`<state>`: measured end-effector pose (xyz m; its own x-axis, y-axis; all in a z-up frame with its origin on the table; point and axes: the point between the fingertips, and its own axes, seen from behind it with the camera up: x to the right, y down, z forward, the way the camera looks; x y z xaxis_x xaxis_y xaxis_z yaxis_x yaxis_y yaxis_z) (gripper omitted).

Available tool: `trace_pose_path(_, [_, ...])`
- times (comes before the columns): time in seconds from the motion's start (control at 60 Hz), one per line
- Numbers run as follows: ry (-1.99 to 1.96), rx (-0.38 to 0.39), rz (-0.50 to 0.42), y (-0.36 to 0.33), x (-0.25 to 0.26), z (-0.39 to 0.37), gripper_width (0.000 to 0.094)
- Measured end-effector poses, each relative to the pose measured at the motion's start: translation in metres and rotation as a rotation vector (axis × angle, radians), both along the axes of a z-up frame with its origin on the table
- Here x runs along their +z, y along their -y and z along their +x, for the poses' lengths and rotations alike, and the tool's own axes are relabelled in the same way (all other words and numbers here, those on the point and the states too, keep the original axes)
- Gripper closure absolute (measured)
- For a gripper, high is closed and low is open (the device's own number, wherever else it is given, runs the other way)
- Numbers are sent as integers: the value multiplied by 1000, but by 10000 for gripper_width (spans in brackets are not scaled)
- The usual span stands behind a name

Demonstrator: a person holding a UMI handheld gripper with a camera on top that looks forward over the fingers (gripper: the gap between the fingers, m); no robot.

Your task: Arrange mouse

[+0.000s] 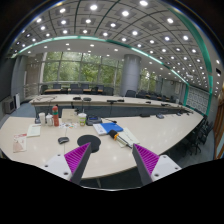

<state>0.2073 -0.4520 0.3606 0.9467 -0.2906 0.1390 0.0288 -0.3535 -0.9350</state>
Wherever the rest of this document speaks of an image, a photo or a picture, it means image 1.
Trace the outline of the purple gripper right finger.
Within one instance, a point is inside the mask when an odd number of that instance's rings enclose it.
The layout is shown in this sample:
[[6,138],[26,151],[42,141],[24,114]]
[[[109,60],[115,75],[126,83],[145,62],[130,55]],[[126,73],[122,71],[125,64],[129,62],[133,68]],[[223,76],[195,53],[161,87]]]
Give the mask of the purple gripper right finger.
[[132,154],[143,185],[152,183],[181,169],[169,156],[159,156],[137,144],[133,145]]

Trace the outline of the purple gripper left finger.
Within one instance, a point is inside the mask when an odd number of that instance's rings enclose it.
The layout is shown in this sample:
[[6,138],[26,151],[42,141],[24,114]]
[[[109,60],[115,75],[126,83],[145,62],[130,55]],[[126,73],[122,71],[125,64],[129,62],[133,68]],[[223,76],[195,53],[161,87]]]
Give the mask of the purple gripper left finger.
[[91,144],[86,143],[65,155],[56,154],[43,165],[43,169],[72,183],[79,184],[91,152]]

